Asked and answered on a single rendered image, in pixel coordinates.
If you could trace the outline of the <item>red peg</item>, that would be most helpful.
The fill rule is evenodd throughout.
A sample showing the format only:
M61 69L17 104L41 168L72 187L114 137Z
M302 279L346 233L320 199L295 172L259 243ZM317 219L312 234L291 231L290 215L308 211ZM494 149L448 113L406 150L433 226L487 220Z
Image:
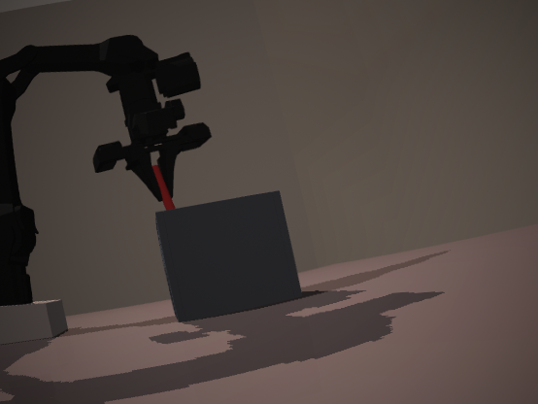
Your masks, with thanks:
M157 182L159 184L159 189L161 191L161 195L162 195L162 202L165 206L165 209L166 211L168 210L173 210L173 209L176 209L175 206L174 206L174 203L170 197L170 194L168 192L168 188L166 186L166 184L164 183L164 180L161 176L161 171L160 169L158 168L157 165L154 165L152 167L153 171L154 171L154 174L155 174L155 177L157 179Z

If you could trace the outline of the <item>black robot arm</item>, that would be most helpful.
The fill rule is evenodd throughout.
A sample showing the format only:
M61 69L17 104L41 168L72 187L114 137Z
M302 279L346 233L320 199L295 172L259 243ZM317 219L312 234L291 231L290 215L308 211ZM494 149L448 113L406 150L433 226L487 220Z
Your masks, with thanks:
M116 36L95 45L26 46L10 57L0 59L0 306L33 303L30 275L26 274L29 256L36 247L33 210L19 198L17 169L13 148L12 118L16 101L38 73L95 71L112 76L106 86L110 93L119 90L122 108L159 94L173 97L201 88L197 64L190 52L158 60L158 53L143 45L134 35ZM7 76L19 71L10 83ZM153 106L154 105L154 106ZM128 109L127 128L131 141L139 134L154 134L177 128L185 118L181 99L156 104L137 112Z

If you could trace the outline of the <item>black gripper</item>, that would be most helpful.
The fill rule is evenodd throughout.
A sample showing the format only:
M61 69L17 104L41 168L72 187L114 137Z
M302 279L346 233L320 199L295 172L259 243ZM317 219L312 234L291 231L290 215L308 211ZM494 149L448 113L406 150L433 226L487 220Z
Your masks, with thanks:
M135 107L140 113L147 111L147 105L150 103L156 104L157 110L162 107L161 102L157 103L155 98L138 100L125 107L123 111L125 126L127 127L128 123L129 108ZM161 202L161 191L151 166L151 152L159 152L160 157L156 162L170 197L173 198L174 165L177 155L202 146L210 140L212 134L209 126L203 122L185 125L175 135L167 136L167 133L168 129L154 134L139 134L140 138L131 141L131 144L125 147L121 146L120 141L100 145L93 157L95 173L112 170L117 160L125 158L127 161L125 170L132 170L137 177L140 177L155 198Z

